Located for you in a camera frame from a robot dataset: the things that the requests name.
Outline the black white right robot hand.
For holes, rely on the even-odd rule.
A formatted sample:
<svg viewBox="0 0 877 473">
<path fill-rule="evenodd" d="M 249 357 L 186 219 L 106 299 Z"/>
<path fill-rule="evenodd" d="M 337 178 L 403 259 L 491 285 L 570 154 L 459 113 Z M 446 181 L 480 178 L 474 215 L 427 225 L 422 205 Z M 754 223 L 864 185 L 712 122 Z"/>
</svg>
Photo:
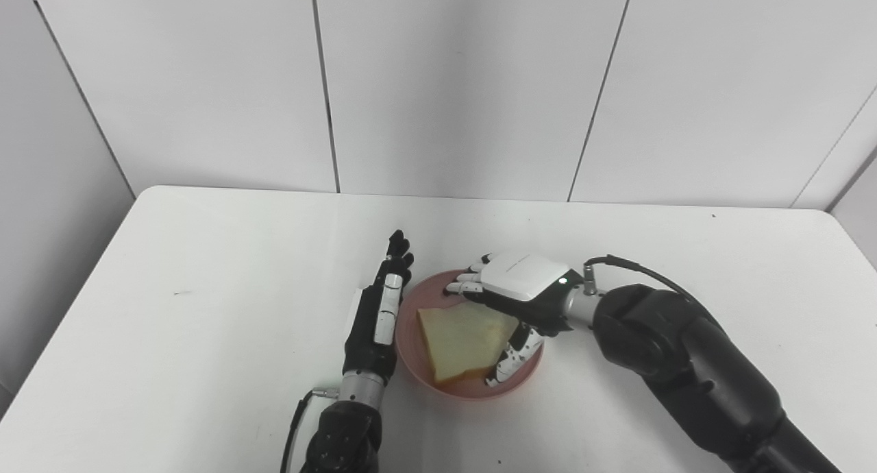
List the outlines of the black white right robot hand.
<svg viewBox="0 0 877 473">
<path fill-rule="evenodd" d="M 601 294 L 592 274 L 583 276 L 564 263 L 538 254 L 487 254 L 458 274 L 443 289 L 517 320 L 493 369 L 485 377 L 489 387 L 513 378 L 540 350 L 547 338 L 592 326 Z"/>
</svg>

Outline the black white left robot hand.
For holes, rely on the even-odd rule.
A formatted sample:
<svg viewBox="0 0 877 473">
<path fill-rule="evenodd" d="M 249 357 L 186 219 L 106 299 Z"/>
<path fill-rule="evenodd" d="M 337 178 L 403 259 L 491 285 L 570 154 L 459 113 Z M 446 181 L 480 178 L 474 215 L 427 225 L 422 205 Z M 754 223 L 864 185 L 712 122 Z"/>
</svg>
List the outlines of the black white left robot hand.
<svg viewBox="0 0 877 473">
<path fill-rule="evenodd" d="M 397 317 L 413 263 L 410 241 L 403 230 L 395 230 L 375 279 L 361 291 L 344 345 L 343 374 L 376 376 L 383 385 L 391 380 L 397 367 Z"/>
</svg>

